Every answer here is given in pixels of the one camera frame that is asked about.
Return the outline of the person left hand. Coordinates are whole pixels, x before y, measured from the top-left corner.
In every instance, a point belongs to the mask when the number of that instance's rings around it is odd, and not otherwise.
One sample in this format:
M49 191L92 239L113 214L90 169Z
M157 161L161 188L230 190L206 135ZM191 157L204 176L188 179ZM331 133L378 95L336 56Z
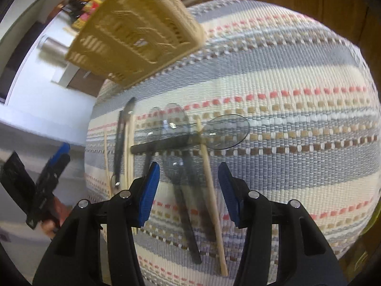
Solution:
M50 215L41 221L42 231L53 239L57 230L63 225L70 215L70 208L55 197L50 206Z

